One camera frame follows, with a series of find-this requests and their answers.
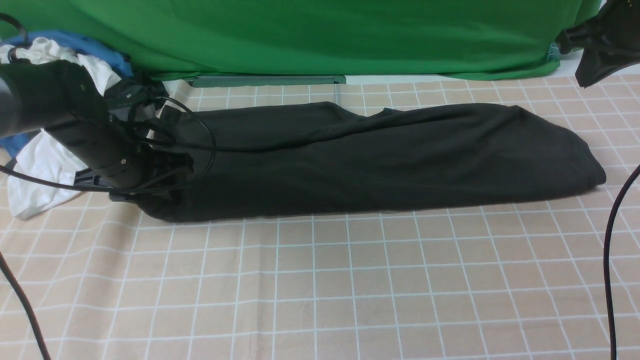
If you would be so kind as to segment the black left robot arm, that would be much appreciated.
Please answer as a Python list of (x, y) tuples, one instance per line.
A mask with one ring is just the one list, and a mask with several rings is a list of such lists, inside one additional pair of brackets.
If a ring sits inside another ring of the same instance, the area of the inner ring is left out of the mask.
[(194, 173), (188, 153), (169, 152), (142, 130), (149, 121), (121, 121), (109, 111), (86, 68), (67, 60), (1, 66), (1, 136), (41, 129), (78, 157), (86, 169), (65, 185), (18, 173), (26, 182), (66, 191), (127, 197), (176, 191)]

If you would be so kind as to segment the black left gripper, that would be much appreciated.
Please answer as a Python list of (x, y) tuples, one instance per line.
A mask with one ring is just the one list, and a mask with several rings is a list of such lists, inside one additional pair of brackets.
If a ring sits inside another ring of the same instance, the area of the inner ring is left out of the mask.
[(110, 177), (110, 200), (133, 203), (144, 197), (171, 198), (171, 192), (194, 173), (189, 153), (144, 150), (124, 159)]

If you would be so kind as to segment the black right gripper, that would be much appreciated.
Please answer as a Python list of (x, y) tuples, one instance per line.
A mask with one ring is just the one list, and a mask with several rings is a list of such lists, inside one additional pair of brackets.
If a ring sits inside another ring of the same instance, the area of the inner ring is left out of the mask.
[(640, 2), (608, 0), (599, 12), (564, 29), (555, 43), (560, 54), (582, 49), (574, 73), (582, 88), (597, 84), (622, 69), (640, 63)]

